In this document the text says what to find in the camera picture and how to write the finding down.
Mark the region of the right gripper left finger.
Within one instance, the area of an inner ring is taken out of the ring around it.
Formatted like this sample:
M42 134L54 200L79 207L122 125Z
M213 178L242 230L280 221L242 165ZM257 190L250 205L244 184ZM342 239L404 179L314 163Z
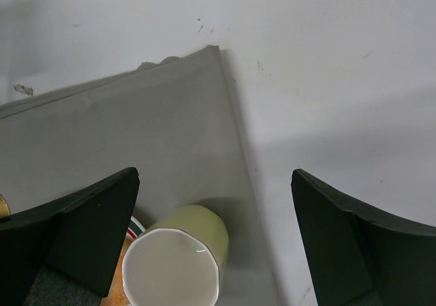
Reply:
M110 291L139 190L128 167L1 216L2 305L99 305Z

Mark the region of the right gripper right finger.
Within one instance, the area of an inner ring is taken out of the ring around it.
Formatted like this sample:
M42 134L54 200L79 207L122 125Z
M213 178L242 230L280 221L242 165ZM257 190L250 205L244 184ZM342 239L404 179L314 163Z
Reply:
M293 171L291 188L318 305L435 304L435 227L302 169Z

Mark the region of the orange glazed donut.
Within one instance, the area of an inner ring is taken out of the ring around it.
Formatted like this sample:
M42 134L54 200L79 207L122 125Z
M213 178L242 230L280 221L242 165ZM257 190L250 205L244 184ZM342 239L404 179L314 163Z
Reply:
M123 289L122 265L125 253L132 243L132 239L126 238L119 255L119 259L112 279L111 287L107 297L104 297L100 306L126 306L129 305L128 298Z

